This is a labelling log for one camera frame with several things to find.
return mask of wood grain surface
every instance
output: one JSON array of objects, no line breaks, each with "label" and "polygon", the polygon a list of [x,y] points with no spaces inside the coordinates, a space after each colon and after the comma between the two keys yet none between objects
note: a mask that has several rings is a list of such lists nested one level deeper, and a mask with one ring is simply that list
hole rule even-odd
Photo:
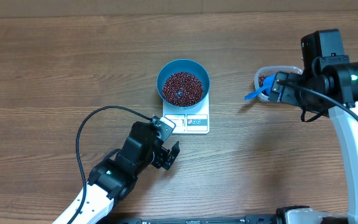
[{"label": "wood grain surface", "polygon": [[[173,167],[147,168],[113,214],[233,217],[294,204],[345,213],[331,122],[244,101],[259,68],[303,67],[301,37],[330,28],[358,61],[358,11],[0,19],[0,223],[56,219],[81,189],[75,134],[85,116],[105,105],[160,116],[156,77],[178,58],[209,72],[211,132],[171,136],[166,146],[181,146]],[[90,119],[80,144],[87,174],[134,121],[125,111]]]},{"label": "wood grain surface", "polygon": [[358,0],[0,0],[0,18],[358,10]]}]

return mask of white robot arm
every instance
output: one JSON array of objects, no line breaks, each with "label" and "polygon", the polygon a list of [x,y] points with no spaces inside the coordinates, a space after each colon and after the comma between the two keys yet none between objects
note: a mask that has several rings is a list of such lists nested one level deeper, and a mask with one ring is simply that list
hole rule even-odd
[{"label": "white robot arm", "polygon": [[[135,122],[122,149],[111,151],[89,174],[88,182],[79,157],[79,141],[83,126],[94,114],[106,109],[126,110],[139,115],[150,123]],[[180,152],[179,142],[171,150],[162,144],[175,129],[175,123],[167,118],[148,118],[121,106],[105,106],[92,112],[82,122],[76,139],[76,153],[84,187],[71,205],[55,220],[54,224],[96,223],[123,200],[134,188],[137,176],[149,164],[166,170],[172,166]]]},{"label": "white robot arm", "polygon": [[[358,115],[358,102],[351,110]],[[349,224],[358,224],[358,122],[337,106],[329,109],[329,117],[334,123],[341,145],[349,203],[347,221]],[[323,217],[343,215],[318,212],[310,208],[294,209],[285,214],[287,224],[320,224]]]}]

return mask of red beans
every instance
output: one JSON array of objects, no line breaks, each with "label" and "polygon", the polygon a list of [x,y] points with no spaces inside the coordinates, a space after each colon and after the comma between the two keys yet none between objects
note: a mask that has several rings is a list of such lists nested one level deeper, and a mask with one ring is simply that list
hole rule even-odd
[{"label": "red beans", "polygon": [[264,81],[267,78],[266,75],[262,75],[259,77],[259,87],[262,87],[264,85]]},{"label": "red beans", "polygon": [[203,97],[203,84],[193,74],[176,72],[171,75],[162,88],[164,99],[175,106],[192,106]]}]

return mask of blue spoon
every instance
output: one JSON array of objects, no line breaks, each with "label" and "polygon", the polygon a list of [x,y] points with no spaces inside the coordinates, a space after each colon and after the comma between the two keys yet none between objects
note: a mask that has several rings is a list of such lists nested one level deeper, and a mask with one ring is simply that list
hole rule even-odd
[{"label": "blue spoon", "polygon": [[259,93],[262,93],[264,90],[266,90],[266,95],[269,96],[270,94],[270,89],[272,88],[273,85],[273,81],[274,81],[274,77],[275,75],[271,75],[269,77],[267,77],[264,80],[264,85],[262,87],[260,87],[259,89],[253,91],[252,93],[249,93],[248,95],[246,95],[246,97],[244,98],[245,100],[250,100],[255,98],[257,95],[259,95]]}]

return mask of digital kitchen scale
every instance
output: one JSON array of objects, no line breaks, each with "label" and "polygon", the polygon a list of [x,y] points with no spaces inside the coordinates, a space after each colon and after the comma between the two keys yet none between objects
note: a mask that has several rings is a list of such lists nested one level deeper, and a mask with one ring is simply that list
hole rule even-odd
[{"label": "digital kitchen scale", "polygon": [[162,113],[176,124],[173,134],[209,133],[209,93],[197,106],[185,110],[163,101]]}]

